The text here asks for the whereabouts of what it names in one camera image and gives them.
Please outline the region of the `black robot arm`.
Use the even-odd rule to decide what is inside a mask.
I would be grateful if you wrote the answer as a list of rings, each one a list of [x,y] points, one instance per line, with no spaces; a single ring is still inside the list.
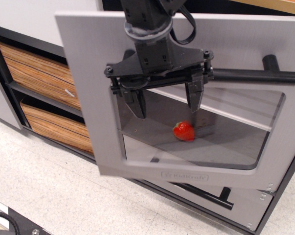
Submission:
[[[111,91],[125,101],[138,118],[146,117],[145,89],[184,84],[192,112],[200,108],[205,83],[213,77],[208,49],[187,48],[196,31],[184,40],[177,39],[173,16],[182,13],[192,26],[195,20],[182,0],[124,0],[125,32],[135,44],[124,59],[108,65],[105,76]]]

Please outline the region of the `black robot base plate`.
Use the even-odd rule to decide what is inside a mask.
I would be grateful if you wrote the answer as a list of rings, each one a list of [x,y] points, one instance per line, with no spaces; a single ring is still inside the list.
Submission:
[[[49,231],[45,230],[10,207],[8,207],[8,215],[17,222],[22,235],[51,235]]]

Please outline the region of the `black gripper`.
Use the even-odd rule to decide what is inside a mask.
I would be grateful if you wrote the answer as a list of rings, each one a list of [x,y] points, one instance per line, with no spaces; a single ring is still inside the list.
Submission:
[[[107,65],[104,74],[111,80],[113,94],[125,99],[131,112],[146,118],[143,91],[185,84],[188,106],[192,113],[200,109],[204,84],[214,78],[211,50],[186,48],[169,39],[152,44],[136,44],[125,58]]]

